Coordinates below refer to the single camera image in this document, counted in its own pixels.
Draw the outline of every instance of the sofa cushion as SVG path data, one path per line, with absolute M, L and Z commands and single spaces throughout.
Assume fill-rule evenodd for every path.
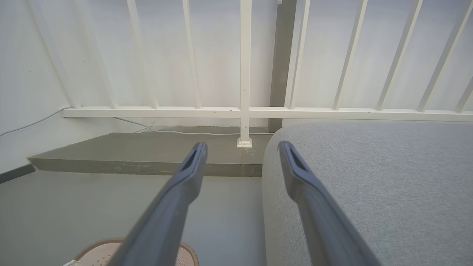
M 290 141 L 384 266 L 473 265 L 473 124 L 328 121 L 280 129 L 263 161 L 269 266 L 307 266 L 277 146 Z

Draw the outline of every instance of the baseboard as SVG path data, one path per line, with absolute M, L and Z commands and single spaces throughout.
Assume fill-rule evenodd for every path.
M 11 171 L 5 172 L 0 174 L 0 184 L 15 179 L 17 177 L 21 177 L 27 175 L 29 173 L 33 173 L 35 168 L 31 164 L 23 165 L 22 167 L 18 167 L 17 169 L 13 169 Z

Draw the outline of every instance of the white railing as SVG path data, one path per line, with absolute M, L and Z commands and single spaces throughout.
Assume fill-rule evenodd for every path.
M 107 93 L 109 106 L 81 106 L 77 97 L 74 95 L 73 84 L 69 81 L 61 57 L 58 54 L 54 41 L 44 21 L 38 0 L 29 0 L 30 8 L 34 15 L 35 22 L 39 28 L 40 34 L 46 44 L 52 62 L 61 79 L 65 94 L 71 102 L 73 108 L 64 110 L 63 117 L 199 117 L 199 118 L 239 118 L 240 119 L 240 138 L 238 147 L 251 147 L 252 142 L 249 137 L 249 119 L 250 118 L 305 118 L 305 119 L 375 119 L 375 120 L 424 120 L 424 121 L 459 121 L 473 122 L 473 112 L 463 111 L 463 107 L 473 91 L 473 78 L 462 94 L 454 110 L 426 110 L 426 104 L 430 95 L 436 90 L 438 80 L 444 72 L 444 67 L 454 50 L 457 41 L 462 33 L 465 23 L 472 11 L 473 0 L 469 0 L 469 5 L 465 8 L 454 25 L 443 53 L 437 63 L 435 71 L 430 78 L 430 82 L 423 94 L 417 109 L 384 109 L 386 95 L 391 88 L 393 79 L 396 76 L 396 70 L 399 61 L 403 57 L 405 48 L 409 43 L 412 31 L 414 29 L 422 0 L 414 0 L 412 10 L 406 21 L 404 31 L 401 36 L 397 51 L 394 56 L 391 68 L 382 89 L 377 106 L 374 108 L 340 108 L 339 99 L 344 91 L 345 78 L 350 71 L 354 51 L 357 47 L 359 34 L 363 25 L 367 0 L 360 0 L 358 12 L 355 18 L 348 51 L 345 57 L 342 74 L 337 88 L 335 100 L 332 108 L 317 107 L 296 107 L 296 98 L 298 92 L 298 79 L 303 60 L 304 43 L 306 38 L 306 29 L 308 21 L 308 11 L 310 0 L 305 1 L 303 15 L 301 19 L 301 30 L 299 33 L 299 43 L 296 56 L 296 67 L 292 85 L 289 107 L 250 107 L 250 58 L 251 58 L 251 8 L 252 0 L 240 0 L 240 107 L 207 107 L 201 106 L 199 83 L 194 60 L 191 18 L 189 10 L 189 0 L 183 0 L 185 29 L 189 46 L 189 55 L 191 59 L 191 69 L 193 76 L 193 87 L 195 92 L 195 106 L 192 107 L 174 107 L 160 106 L 153 87 L 150 82 L 150 72 L 145 64 L 145 53 L 141 38 L 141 29 L 136 9 L 135 0 L 127 0 L 131 17 L 132 28 L 136 40 L 137 54 L 143 67 L 141 73 L 145 81 L 145 91 L 147 95 L 145 101 L 149 106 L 118 106 L 110 79 L 106 74 L 104 61 L 96 43 L 93 27 L 90 25 L 90 18 L 83 9 L 81 0 L 75 0 L 77 12 L 82 18 L 82 26 L 88 40 L 90 50 L 101 69 L 102 78 L 105 83 L 105 92 Z

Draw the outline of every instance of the gray floor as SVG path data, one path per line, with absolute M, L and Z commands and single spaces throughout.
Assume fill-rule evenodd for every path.
M 0 265 L 61 266 L 125 236 L 169 177 L 40 171 L 0 184 Z M 202 266 L 263 266 L 261 179 L 205 177 L 182 240 Z

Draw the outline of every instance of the railing baluster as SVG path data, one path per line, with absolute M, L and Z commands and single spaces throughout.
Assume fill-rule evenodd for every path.
M 401 36 L 401 40 L 399 41 L 399 45 L 397 46 L 393 63 L 391 64 L 391 68 L 389 69 L 386 82 L 384 84 L 383 90 L 381 91 L 381 95 L 379 96 L 378 105 L 376 106 L 376 110 L 378 111 L 383 110 L 386 95 L 389 89 L 391 88 L 391 84 L 395 75 L 397 74 L 397 65 L 404 55 L 407 44 L 409 43 L 409 39 L 411 38 L 412 31 L 414 30 L 417 17 L 419 16 L 420 7 L 422 6 L 422 1 L 423 0 L 414 0 L 411 12 L 407 18 L 406 25 L 404 26 L 404 31 Z
M 141 26 L 140 18 L 138 17 L 138 10 L 136 8 L 135 0 L 127 0 L 128 11 L 130 13 L 131 26 L 133 27 L 133 33 L 135 34 L 136 48 L 138 59 L 142 67 L 142 78 L 145 83 L 143 92 L 145 96 L 148 96 L 145 101 L 147 101 L 150 106 L 154 109 L 159 107 L 159 102 L 154 91 L 154 86 L 152 86 L 149 67 L 146 63 L 145 52 L 143 48 L 143 38 L 141 37 Z
M 252 147 L 250 139 L 251 0 L 240 0 L 240 138 L 237 147 Z
M 472 94 L 473 91 L 473 77 L 468 83 L 468 86 L 466 86 L 465 91 L 462 94 L 462 97 L 458 101 L 458 104 L 456 105 L 455 111 L 457 113 L 461 113 L 463 111 L 463 107 L 465 107 L 466 101 L 468 98 L 470 98 L 470 95 Z
M 309 20 L 310 0 L 305 0 L 304 12 L 300 22 L 299 43 L 297 46 L 296 67 L 294 69 L 294 80 L 292 81 L 291 103 L 289 109 L 296 107 L 297 90 L 299 88 L 300 68 L 302 66 L 302 55 L 304 54 L 304 44 L 306 43 L 307 21 Z
M 342 93 L 343 85 L 345 84 L 345 78 L 348 70 L 350 70 L 351 61 L 356 51 L 358 45 L 359 34 L 361 31 L 361 26 L 363 25 L 363 19 L 365 17 L 366 5 L 368 0 L 360 0 L 358 6 L 358 11 L 355 17 L 355 23 L 353 24 L 353 29 L 351 31 L 351 38 L 348 44 L 348 51 L 345 57 L 345 63 L 343 64 L 342 75 L 340 76 L 340 81 L 338 83 L 337 93 L 335 94 L 335 100 L 333 101 L 333 110 L 338 110 L 340 102 L 340 94 Z
M 447 43 L 445 44 L 442 55 L 440 56 L 440 59 L 438 60 L 434 73 L 432 74 L 429 84 L 427 85 L 424 95 L 422 96 L 419 106 L 417 107 L 417 110 L 419 112 L 425 111 L 427 103 L 430 99 L 430 95 L 437 88 L 438 80 L 442 76 L 444 72 L 444 67 L 447 64 L 448 60 L 450 59 L 450 56 L 453 50 L 455 49 L 456 44 L 458 43 L 458 39 L 460 38 L 460 35 L 462 34 L 463 28 L 465 27 L 466 21 L 468 20 L 468 17 L 470 16 L 472 8 L 473 8 L 473 0 L 470 0 L 468 7 L 465 7 L 464 9 L 462 9 L 463 12 L 461 16 L 458 18 L 455 25 L 453 26 L 452 32 L 450 33 L 450 36 L 448 37 L 448 40 L 447 40 Z
M 115 93 L 113 91 L 112 84 L 110 82 L 110 77 L 108 76 L 107 71 L 106 71 L 104 59 L 102 58 L 100 54 L 100 49 L 98 47 L 96 35 L 91 25 L 91 17 L 83 6 L 83 2 L 84 2 L 83 0 L 75 0 L 74 2 L 76 4 L 77 13 L 82 22 L 82 27 L 83 27 L 84 34 L 86 36 L 89 48 L 100 68 L 100 72 L 102 74 L 102 80 L 105 84 L 105 90 L 108 95 L 108 102 L 110 104 L 110 107 L 117 108 L 118 104 L 116 101 Z
M 189 7 L 189 0 L 182 0 L 184 10 L 185 31 L 187 33 L 187 45 L 189 46 L 189 56 L 191 59 L 192 79 L 194 84 L 195 107 L 200 109 L 202 107 L 201 95 L 199 91 L 199 82 L 197 80 L 197 69 L 195 67 L 194 48 L 192 45 L 192 31 L 191 31 L 191 10 Z
M 41 7 L 39 5 L 38 0 L 29 0 L 28 1 L 31 13 L 33 14 L 33 19 L 38 27 L 39 34 L 43 39 L 44 45 L 48 51 L 48 54 L 53 62 L 54 69 L 59 76 L 59 80 L 62 83 L 62 88 L 64 89 L 64 93 L 66 94 L 67 99 L 69 100 L 70 104 L 74 108 L 80 108 L 80 103 L 75 97 L 74 89 L 67 75 L 66 68 L 64 67 L 64 63 L 62 62 L 61 56 L 59 55 L 58 49 L 56 44 L 54 43 L 53 37 L 51 36 L 51 32 L 48 29 L 48 25 L 44 19 L 43 12 L 41 11 Z

